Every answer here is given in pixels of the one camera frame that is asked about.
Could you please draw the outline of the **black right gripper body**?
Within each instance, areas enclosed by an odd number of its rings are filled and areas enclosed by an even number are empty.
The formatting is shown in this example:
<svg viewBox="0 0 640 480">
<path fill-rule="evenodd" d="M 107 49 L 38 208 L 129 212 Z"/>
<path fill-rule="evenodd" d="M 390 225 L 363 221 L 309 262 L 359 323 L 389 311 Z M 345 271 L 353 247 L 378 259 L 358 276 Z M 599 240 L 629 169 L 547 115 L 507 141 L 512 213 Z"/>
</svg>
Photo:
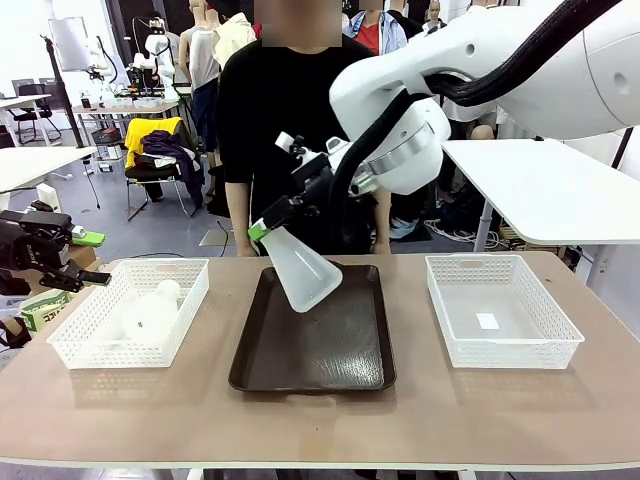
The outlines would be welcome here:
<svg viewBox="0 0 640 480">
<path fill-rule="evenodd" d="M 292 172 L 296 193 L 301 204 L 315 206 L 320 215 L 329 212 L 337 215 L 344 212 L 344 203 L 331 205 L 330 193 L 334 171 L 329 163 L 306 163 Z"/>
</svg>

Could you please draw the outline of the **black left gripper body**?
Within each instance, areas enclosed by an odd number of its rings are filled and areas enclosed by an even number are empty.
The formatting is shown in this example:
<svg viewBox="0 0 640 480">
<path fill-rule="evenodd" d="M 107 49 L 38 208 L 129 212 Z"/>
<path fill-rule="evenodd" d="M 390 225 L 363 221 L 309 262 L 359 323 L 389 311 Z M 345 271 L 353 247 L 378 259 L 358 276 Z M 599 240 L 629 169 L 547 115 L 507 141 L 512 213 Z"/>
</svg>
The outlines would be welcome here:
<svg viewBox="0 0 640 480">
<path fill-rule="evenodd" d="M 1 212 L 1 268 L 53 272 L 69 262 L 75 225 L 67 214 L 11 210 Z"/>
</svg>

